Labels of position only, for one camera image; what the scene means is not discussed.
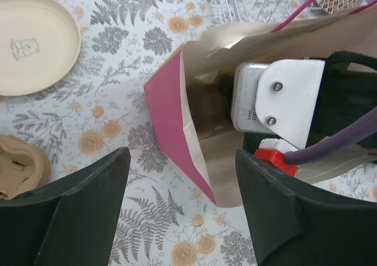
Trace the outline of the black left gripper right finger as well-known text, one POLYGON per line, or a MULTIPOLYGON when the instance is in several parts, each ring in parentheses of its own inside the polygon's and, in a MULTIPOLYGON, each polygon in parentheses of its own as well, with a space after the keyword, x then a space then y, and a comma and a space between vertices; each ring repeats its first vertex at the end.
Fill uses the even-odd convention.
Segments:
POLYGON ((375 265, 376 204, 291 177, 245 150, 236 174, 259 265, 375 265))

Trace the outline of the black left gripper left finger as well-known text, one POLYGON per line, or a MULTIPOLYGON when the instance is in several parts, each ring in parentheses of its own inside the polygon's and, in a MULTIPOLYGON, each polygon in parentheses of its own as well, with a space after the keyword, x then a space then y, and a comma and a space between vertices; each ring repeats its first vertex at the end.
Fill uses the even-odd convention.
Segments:
POLYGON ((1 201, 1 265, 107 265, 131 156, 121 147, 68 176, 1 201))

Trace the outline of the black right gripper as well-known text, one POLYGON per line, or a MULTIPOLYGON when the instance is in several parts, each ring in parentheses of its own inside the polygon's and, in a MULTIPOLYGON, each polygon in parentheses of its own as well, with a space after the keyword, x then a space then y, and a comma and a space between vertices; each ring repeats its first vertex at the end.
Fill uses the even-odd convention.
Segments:
POLYGON ((323 60, 312 124, 304 149, 286 160, 319 160, 353 145, 376 148, 376 59, 355 52, 335 52, 323 60))

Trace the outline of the pink paper gift bag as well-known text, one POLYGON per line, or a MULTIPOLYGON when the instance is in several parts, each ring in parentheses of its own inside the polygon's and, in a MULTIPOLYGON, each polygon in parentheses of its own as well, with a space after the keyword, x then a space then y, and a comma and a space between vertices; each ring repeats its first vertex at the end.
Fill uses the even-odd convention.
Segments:
POLYGON ((376 148, 376 7, 282 24, 232 22, 182 44, 144 92, 161 150, 217 206, 242 204, 234 157, 283 154, 316 183, 376 148), (344 143, 334 134, 357 120, 344 143))

